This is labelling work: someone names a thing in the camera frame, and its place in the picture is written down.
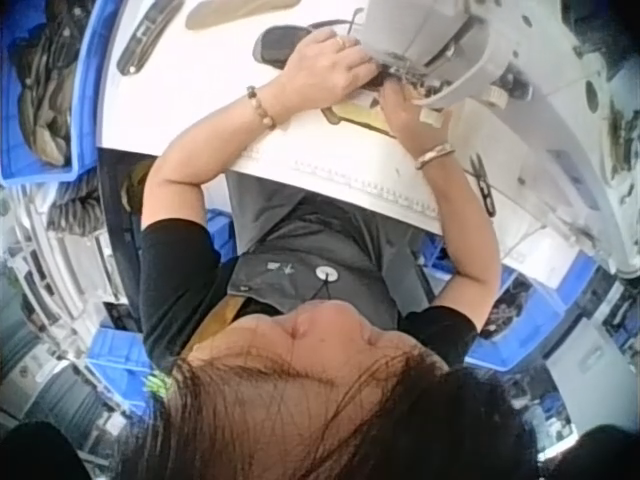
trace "scissors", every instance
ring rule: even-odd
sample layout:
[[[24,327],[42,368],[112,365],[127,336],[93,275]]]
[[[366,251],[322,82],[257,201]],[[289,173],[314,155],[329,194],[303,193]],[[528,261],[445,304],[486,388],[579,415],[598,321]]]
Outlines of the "scissors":
[[[491,192],[491,185],[489,185],[489,177],[487,176],[487,170],[484,168],[484,162],[479,153],[471,157],[471,170],[473,176],[476,177],[478,182],[478,188],[480,189],[480,195],[482,196],[482,202],[484,208],[487,211],[489,218],[495,218],[498,214],[496,209],[496,202],[493,199],[493,193]]]

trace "gold bracelet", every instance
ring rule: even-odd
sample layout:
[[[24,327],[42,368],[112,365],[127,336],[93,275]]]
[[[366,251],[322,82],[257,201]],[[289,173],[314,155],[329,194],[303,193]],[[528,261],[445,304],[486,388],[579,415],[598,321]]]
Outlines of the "gold bracelet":
[[[443,143],[442,145],[438,145],[436,148],[429,150],[427,153],[418,158],[418,160],[416,160],[416,170],[422,170],[435,159],[444,157],[445,155],[449,155],[450,153],[455,153],[455,151],[455,148],[453,148],[450,143]]]
[[[269,115],[269,112],[267,112],[262,106],[260,97],[258,97],[258,92],[256,92],[256,87],[254,87],[253,85],[247,87],[247,97],[249,98],[253,109],[260,117],[260,120],[262,120],[262,124],[271,131],[275,130],[278,125],[276,124],[276,121],[273,119],[273,117]]]

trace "beaded bracelet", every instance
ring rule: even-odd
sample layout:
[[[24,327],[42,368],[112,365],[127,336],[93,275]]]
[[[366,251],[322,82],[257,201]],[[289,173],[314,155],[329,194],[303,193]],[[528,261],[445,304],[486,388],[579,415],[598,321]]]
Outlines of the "beaded bracelet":
[[[264,124],[264,126],[267,127],[269,130],[272,130],[272,131],[275,130],[278,125],[276,124],[276,121],[273,119],[273,117],[269,115],[269,112],[267,112],[265,108],[262,106],[260,97],[258,97],[258,92],[256,92],[256,87],[254,86],[247,87],[247,97],[249,97],[249,100],[251,101],[251,105],[253,105],[254,110],[262,120],[262,123]]]

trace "woman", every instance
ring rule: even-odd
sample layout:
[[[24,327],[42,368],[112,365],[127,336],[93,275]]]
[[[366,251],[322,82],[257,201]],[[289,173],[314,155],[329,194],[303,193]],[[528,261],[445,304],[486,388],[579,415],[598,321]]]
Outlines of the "woman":
[[[356,40],[319,30],[275,80],[188,129],[154,165],[142,322],[173,384],[118,478],[537,478],[533,437],[503,390],[462,368],[500,260],[447,128],[422,124],[403,88],[384,85],[386,119],[436,196],[458,271],[417,312],[400,313],[411,299],[389,280],[414,229],[228,172],[269,129],[378,72]],[[242,254],[220,265],[201,185],[224,172]]]

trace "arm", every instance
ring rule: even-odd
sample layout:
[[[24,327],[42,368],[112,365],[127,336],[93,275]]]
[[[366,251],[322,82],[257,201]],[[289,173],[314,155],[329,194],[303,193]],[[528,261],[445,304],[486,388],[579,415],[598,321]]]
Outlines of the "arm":
[[[302,40],[282,74],[257,93],[281,125],[302,111],[338,103],[377,72],[354,39],[337,40],[332,29],[321,29]],[[266,132],[251,102],[241,98],[182,133],[149,173],[143,228],[167,218],[205,225],[202,185],[229,169]]]
[[[447,141],[450,116],[441,129],[423,124],[419,107],[398,83],[387,82],[380,101],[390,128],[415,159]],[[482,330],[501,280],[493,225],[454,155],[434,160],[423,174],[438,204],[444,241],[457,272],[434,305],[464,313]]]

